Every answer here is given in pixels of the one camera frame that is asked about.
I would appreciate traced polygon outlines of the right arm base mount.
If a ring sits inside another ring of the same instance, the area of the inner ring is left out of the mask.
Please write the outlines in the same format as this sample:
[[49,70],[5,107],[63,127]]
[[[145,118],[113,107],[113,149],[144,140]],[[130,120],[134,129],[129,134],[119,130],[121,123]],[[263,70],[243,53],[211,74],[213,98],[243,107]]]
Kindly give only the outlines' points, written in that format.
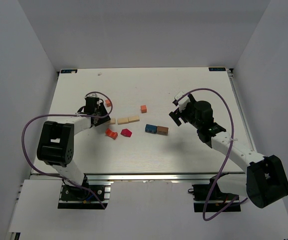
[[[210,190],[210,184],[194,184],[187,192],[192,195],[194,201],[194,212],[202,213],[204,203],[208,192]],[[208,205],[206,207],[206,212],[216,213],[221,208],[225,207],[235,196],[231,193],[221,193],[219,190],[214,189]],[[241,204],[239,203],[239,197],[227,208],[224,212],[241,212]]]

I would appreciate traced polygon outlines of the brown wood block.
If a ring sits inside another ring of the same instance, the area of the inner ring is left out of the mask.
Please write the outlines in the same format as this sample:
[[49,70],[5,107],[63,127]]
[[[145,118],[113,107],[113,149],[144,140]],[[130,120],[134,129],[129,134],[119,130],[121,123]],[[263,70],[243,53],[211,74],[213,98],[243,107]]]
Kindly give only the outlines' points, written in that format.
[[168,135],[169,128],[165,126],[157,126],[156,133],[159,135]]

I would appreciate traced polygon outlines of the blue wood block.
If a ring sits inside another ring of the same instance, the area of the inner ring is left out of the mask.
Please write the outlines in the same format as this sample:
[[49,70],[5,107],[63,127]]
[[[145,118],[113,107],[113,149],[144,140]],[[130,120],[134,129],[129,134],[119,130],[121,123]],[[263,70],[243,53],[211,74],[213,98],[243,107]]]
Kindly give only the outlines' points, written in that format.
[[157,133],[157,126],[151,125],[151,124],[146,124],[145,125],[145,132],[156,134]]

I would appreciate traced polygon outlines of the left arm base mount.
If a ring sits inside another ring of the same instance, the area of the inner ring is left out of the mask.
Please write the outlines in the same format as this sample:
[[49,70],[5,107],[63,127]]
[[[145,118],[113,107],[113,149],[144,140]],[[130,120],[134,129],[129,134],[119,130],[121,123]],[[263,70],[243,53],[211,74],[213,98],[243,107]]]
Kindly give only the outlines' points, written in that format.
[[[103,205],[107,207],[110,198],[110,186],[91,184],[89,188],[96,194]],[[61,187],[57,208],[66,210],[104,210],[92,193],[65,184]]]

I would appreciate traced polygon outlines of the natural wood block hotel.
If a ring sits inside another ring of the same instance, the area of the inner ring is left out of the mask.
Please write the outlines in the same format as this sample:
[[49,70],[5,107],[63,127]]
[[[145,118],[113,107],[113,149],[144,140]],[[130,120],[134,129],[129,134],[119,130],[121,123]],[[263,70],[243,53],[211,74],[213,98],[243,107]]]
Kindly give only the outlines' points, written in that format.
[[128,117],[129,123],[134,123],[140,121],[140,117],[138,115]]

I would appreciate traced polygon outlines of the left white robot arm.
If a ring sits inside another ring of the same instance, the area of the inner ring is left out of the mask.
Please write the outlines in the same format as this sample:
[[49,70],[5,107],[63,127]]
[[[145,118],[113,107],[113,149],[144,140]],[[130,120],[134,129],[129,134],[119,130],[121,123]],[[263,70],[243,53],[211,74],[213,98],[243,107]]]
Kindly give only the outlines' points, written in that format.
[[74,137],[110,121],[104,100],[97,93],[85,97],[85,106],[61,122],[46,121],[40,135],[37,158],[55,169],[65,184],[86,187],[86,175],[73,160]]

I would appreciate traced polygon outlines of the small natural wood block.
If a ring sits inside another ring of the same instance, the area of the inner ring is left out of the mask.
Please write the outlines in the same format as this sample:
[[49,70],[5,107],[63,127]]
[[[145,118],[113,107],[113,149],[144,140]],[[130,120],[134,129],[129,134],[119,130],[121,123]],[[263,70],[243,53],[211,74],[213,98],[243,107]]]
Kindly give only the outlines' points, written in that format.
[[116,123],[116,120],[115,120],[115,118],[111,118],[108,122],[107,122],[107,124],[108,125],[114,125]]

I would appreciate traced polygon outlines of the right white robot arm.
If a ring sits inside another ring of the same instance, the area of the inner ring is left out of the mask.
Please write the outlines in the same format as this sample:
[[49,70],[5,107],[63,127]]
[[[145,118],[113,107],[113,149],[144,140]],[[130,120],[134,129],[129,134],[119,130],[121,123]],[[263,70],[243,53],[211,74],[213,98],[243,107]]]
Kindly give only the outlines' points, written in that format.
[[247,197],[255,206],[264,208],[288,196],[288,179],[282,161],[275,155],[265,156],[231,138],[225,128],[214,121],[211,104],[196,101],[182,92],[174,97],[177,109],[169,116],[180,126],[190,123],[201,142],[229,156],[244,173],[221,173],[210,179],[211,195],[234,194]]

